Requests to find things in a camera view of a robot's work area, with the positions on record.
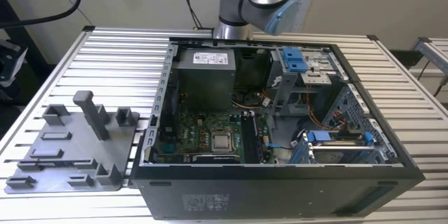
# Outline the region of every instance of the blue plastic latch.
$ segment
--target blue plastic latch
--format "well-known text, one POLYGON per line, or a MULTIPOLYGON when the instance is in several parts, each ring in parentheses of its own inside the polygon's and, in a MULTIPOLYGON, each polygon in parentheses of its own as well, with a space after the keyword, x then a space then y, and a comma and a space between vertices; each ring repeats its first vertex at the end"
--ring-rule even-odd
POLYGON ((314 141, 314 134, 313 134, 313 132, 307 132, 306 133, 306 137, 307 137, 307 142, 313 142, 314 141))
POLYGON ((370 146, 373 145, 373 136, 370 132, 365 132, 363 133, 363 137, 365 137, 365 146, 370 146))
POLYGON ((282 59, 289 72, 305 73, 307 71, 307 65, 298 48, 283 47, 282 59))
POLYGON ((326 131, 313 131, 315 141, 330 141, 330 136, 326 131))

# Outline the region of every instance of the aluminum slotted table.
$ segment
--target aluminum slotted table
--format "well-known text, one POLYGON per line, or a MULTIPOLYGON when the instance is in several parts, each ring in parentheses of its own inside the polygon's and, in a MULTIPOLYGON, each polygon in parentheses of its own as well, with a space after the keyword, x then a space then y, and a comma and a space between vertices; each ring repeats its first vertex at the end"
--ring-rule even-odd
MULTIPOLYGON (((35 223, 151 223, 138 190, 7 195, 5 180, 45 123, 50 103, 78 111, 77 90, 94 93, 106 111, 129 106, 141 119, 133 143, 147 124, 169 37, 210 37, 209 31, 95 28, 82 31, 50 77, 0 141, 0 220, 35 223)), ((337 44, 426 180, 365 219, 214 220, 206 223, 448 223, 448 111, 370 36, 261 33, 254 40, 337 44)), ((131 147, 127 171, 135 147, 131 147)))

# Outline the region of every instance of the motherboard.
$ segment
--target motherboard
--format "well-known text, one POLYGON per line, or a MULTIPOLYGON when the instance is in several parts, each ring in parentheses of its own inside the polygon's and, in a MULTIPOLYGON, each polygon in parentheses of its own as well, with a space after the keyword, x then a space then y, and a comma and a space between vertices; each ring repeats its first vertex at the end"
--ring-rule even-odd
POLYGON ((246 123, 245 117, 238 113, 181 112, 178 128, 167 129, 177 131, 175 139, 157 142, 159 150, 157 162, 249 163, 253 150, 251 146, 245 144, 249 143, 259 150, 259 158, 255 157, 254 163, 273 164, 271 150, 266 148, 269 145, 266 116, 257 115, 254 123, 246 123))

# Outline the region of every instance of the sticker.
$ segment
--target sticker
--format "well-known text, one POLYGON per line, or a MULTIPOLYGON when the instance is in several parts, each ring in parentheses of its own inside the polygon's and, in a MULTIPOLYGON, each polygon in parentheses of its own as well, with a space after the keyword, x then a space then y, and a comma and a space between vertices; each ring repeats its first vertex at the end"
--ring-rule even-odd
POLYGON ((182 194, 185 211, 226 211, 227 194, 182 194))
POLYGON ((313 60, 310 60, 310 61, 307 61, 307 66, 318 67, 318 64, 313 60))
POLYGON ((269 102, 270 102, 270 99, 269 98, 265 98, 263 100, 262 100, 262 106, 267 106, 269 105, 269 102))
POLYGON ((229 63, 226 54, 217 52, 195 52, 193 55, 193 64, 226 65, 229 63))
POLYGON ((295 147, 297 144, 298 144, 297 140, 293 140, 293 141, 290 142, 290 146, 291 146, 291 147, 295 147))

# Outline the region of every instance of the white wall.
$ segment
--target white wall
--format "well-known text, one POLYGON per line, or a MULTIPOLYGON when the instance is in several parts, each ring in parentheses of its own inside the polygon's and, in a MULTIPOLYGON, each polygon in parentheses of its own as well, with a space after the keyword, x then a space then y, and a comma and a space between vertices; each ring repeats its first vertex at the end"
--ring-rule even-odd
POLYGON ((448 38, 448 0, 311 0, 305 33, 374 34, 390 49, 448 38))
MULTIPOLYGON (((21 19, 57 14, 70 7, 67 0, 9 0, 21 19)), ((218 0, 190 0, 203 27, 217 23, 218 0)), ((82 0, 81 11, 95 26, 139 28, 193 27, 185 0, 82 0)), ((63 56, 87 22, 79 12, 62 20, 26 27, 46 60, 63 56)))

